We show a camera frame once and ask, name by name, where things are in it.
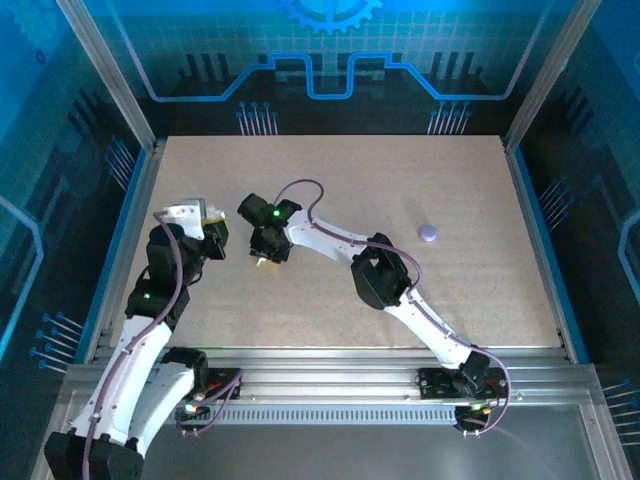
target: white robotic arm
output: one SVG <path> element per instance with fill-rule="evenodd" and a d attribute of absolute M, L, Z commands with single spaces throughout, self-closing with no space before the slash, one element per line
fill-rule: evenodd
<path fill-rule="evenodd" d="M 351 267 L 353 258 L 361 255 L 367 248 L 368 238 L 364 235 L 347 232 L 317 218 L 313 219 L 313 223 L 335 233 L 336 237 L 348 238 L 351 242 L 347 243 L 345 240 L 328 236 L 316 226 L 311 225 L 306 209 L 298 210 L 291 215 L 284 227 L 284 234 L 293 245 L 315 250 L 347 267 Z M 404 323 L 433 351 L 444 368 L 458 369 L 469 358 L 471 350 L 454 340 L 457 336 L 456 332 L 438 316 L 418 292 L 412 292 L 411 299 L 406 291 L 403 292 L 399 298 L 399 304 L 386 306 L 384 311 Z M 438 322 L 441 328 L 438 329 L 425 318 L 424 312 Z"/>
<path fill-rule="evenodd" d="M 450 372 L 460 393 L 473 398 L 482 388 L 489 358 L 461 340 L 414 289 L 399 254 L 407 255 L 385 235 L 369 238 L 348 232 L 312 218 L 290 200 L 272 205 L 255 194 L 242 202 L 238 213 L 254 227 L 252 255 L 281 263 L 294 245 L 300 245 L 349 267 L 359 297 L 415 333 Z"/>
<path fill-rule="evenodd" d="M 128 318 L 98 386 L 69 432 L 52 433 L 45 445 L 56 479 L 140 478 L 149 444 L 176 404 L 212 394 L 206 355 L 189 348 L 169 350 L 145 387 L 189 302 L 189 285 L 207 258 L 225 258 L 228 238 L 224 214 L 203 199 L 183 200 L 162 216 L 171 223 L 149 234 L 149 266 L 129 296 Z"/>

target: purple cable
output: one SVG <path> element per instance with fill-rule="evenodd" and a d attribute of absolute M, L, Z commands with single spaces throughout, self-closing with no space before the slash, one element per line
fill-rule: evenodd
<path fill-rule="evenodd" d="M 204 427 L 197 428 L 197 429 L 193 428 L 192 430 L 188 430 L 188 429 L 184 428 L 182 425 L 176 424 L 176 427 L 178 427 L 179 429 L 182 430 L 182 434 L 183 435 L 191 435 L 193 437 L 197 437 L 198 435 L 200 435 L 201 433 L 206 432 L 211 427 L 213 427 L 216 423 L 218 423 L 218 420 L 220 420 L 220 417 L 222 416 L 222 412 L 224 411 L 225 407 L 229 403 L 229 400 L 231 400 L 231 396 L 233 395 L 233 391 L 235 390 L 235 388 L 240 383 L 240 377 L 242 376 L 242 373 L 243 372 L 241 370 L 234 377 L 234 379 L 231 382 L 229 382 L 228 390 L 227 390 L 227 396 L 225 397 L 224 402 L 222 402 L 222 405 L 220 406 L 220 410 L 218 410 L 218 412 L 211 419 L 211 421 L 209 423 L 207 423 Z"/>
<path fill-rule="evenodd" d="M 153 214 L 153 217 L 160 223 L 160 226 L 169 237 L 169 243 L 171 244 L 171 253 L 173 254 L 173 259 L 176 262 L 176 288 L 173 291 L 173 295 L 167 303 L 167 306 L 164 307 L 164 310 L 160 312 L 160 314 L 153 319 L 147 327 L 142 330 L 138 335 L 133 337 L 129 344 L 124 347 L 122 352 L 116 361 L 113 362 L 113 366 L 109 369 L 107 376 L 102 383 L 102 387 L 100 387 L 100 391 L 98 392 L 98 396 L 96 398 L 96 405 L 93 409 L 93 418 L 91 419 L 91 423 L 89 424 L 89 429 L 87 431 L 87 438 L 84 442 L 84 451 L 82 452 L 82 480 L 90 480 L 89 478 L 89 455 L 91 452 L 91 444 L 93 442 L 93 436 L 95 435 L 96 426 L 98 425 L 98 421 L 100 419 L 100 412 L 102 411 L 102 407 L 104 404 L 104 397 L 107 394 L 109 386 L 111 382 L 115 378 L 118 373 L 118 369 L 127 355 L 130 355 L 133 348 L 142 340 L 146 335 L 148 335 L 156 326 L 158 326 L 169 314 L 171 309 L 174 307 L 176 302 L 178 301 L 178 297 L 180 296 L 180 291 L 182 290 L 182 257 L 180 256 L 180 247 L 178 246 L 178 240 L 173 235 L 173 232 L 169 228 L 169 226 L 162 220 L 162 215 L 166 212 L 156 212 Z"/>
<path fill-rule="evenodd" d="M 509 391 L 509 394 L 506 396 L 505 401 L 504 401 L 504 407 L 502 407 L 502 411 L 500 412 L 500 415 L 498 415 L 498 418 L 496 419 L 495 422 L 493 422 L 489 426 L 485 425 L 485 428 L 483 428 L 482 430 L 476 430 L 474 433 L 477 436 L 480 436 L 480 435 L 482 435 L 484 433 L 487 433 L 488 431 L 492 430 L 498 424 L 498 422 L 500 422 L 500 420 L 502 420 L 502 417 L 504 417 L 504 414 L 506 413 L 507 408 L 509 407 L 509 398 L 511 396 L 511 376 L 509 375 L 509 371 L 507 370 L 507 366 L 504 364 L 504 362 L 502 360 L 500 360 L 494 354 L 489 353 L 486 350 L 482 350 L 481 348 L 469 345 L 466 342 L 463 342 L 462 340 L 460 340 L 459 338 L 451 335 L 451 332 L 449 332 L 446 328 L 444 328 L 442 325 L 440 325 L 440 323 L 438 321 L 436 321 L 435 319 L 431 318 L 431 315 L 429 315 L 424 310 L 424 308 L 422 308 L 420 303 L 418 303 L 417 301 L 415 301 L 413 299 L 411 294 L 418 287 L 420 282 L 422 281 L 422 267 L 420 267 L 420 264 L 418 263 L 418 261 L 415 258 L 413 258 L 411 255 L 409 255 L 407 252 L 405 252 L 403 250 L 400 250 L 399 248 L 392 247 L 392 246 L 389 246 L 389 245 L 385 245 L 385 244 L 382 244 L 382 243 L 368 242 L 368 241 L 364 241 L 364 240 L 353 240 L 351 238 L 348 238 L 348 237 L 345 237 L 343 235 L 340 235 L 339 233 L 332 232 L 331 230 L 328 230 L 328 229 L 318 225 L 317 223 L 313 223 L 313 217 L 311 216 L 311 212 L 314 209 L 314 207 L 320 202 L 320 200 L 322 200 L 322 197 L 324 197 L 324 187 L 322 186 L 322 184 L 320 182 L 318 182 L 317 180 L 314 180 L 312 178 L 301 178 L 300 180 L 295 180 L 295 181 L 285 185 L 285 187 L 282 190 L 280 190 L 280 193 L 278 193 L 278 196 L 276 197 L 276 199 L 273 202 L 274 205 L 278 203 L 278 201 L 280 200 L 280 198 L 282 197 L 284 192 L 286 192 L 289 188 L 291 188 L 292 186 L 297 185 L 299 183 L 313 183 L 318 188 L 320 188 L 320 195 L 318 195 L 318 198 L 316 198 L 311 203 L 311 205 L 309 205 L 309 208 L 307 209 L 307 218 L 309 219 L 309 223 L 314 228 L 317 228 L 320 232 L 324 233 L 325 235 L 328 235 L 328 236 L 330 236 L 332 238 L 335 238 L 337 240 L 341 240 L 343 242 L 346 242 L 346 243 L 349 243 L 349 244 L 352 244 L 352 245 L 363 245 L 363 246 L 368 246 L 368 247 L 380 248 L 380 249 L 383 249 L 383 250 L 388 250 L 390 252 L 393 252 L 393 253 L 401 256 L 401 257 L 404 257 L 406 260 L 408 260 L 414 266 L 414 268 L 418 272 L 418 278 L 416 279 L 416 281 L 413 284 L 411 284 L 411 286 L 407 290 L 407 297 L 409 298 L 409 303 L 411 303 L 413 306 L 415 306 L 422 313 L 422 315 L 424 315 L 425 318 L 434 327 L 436 327 L 445 337 L 451 338 L 451 340 L 453 340 L 455 343 L 457 343 L 461 347 L 468 348 L 469 350 L 471 350 L 473 352 L 476 352 L 476 353 L 479 353 L 481 355 L 485 355 L 485 356 L 489 357 L 491 360 L 493 360 L 495 363 L 497 363 L 498 366 L 502 369 L 502 371 L 504 372 L 505 380 L 507 382 L 507 389 Z"/>
<path fill-rule="evenodd" d="M 468 418 L 465 420 L 465 422 L 486 426 L 485 422 L 483 422 L 482 420 L 476 420 L 475 418 Z M 510 432 L 509 430 L 506 430 L 502 427 L 496 427 L 496 431 L 509 437 L 511 440 L 513 440 L 518 445 L 520 445 L 522 449 L 529 454 L 529 457 L 531 457 L 533 460 L 537 460 L 544 467 L 544 469 L 547 471 L 549 475 L 551 475 L 551 477 L 553 477 L 555 480 L 560 480 L 560 477 L 558 476 L 558 474 L 554 472 L 553 469 L 549 467 L 549 465 L 547 465 L 547 463 L 542 458 L 540 458 L 540 455 L 538 455 L 527 442 L 522 440 L 515 433 Z"/>

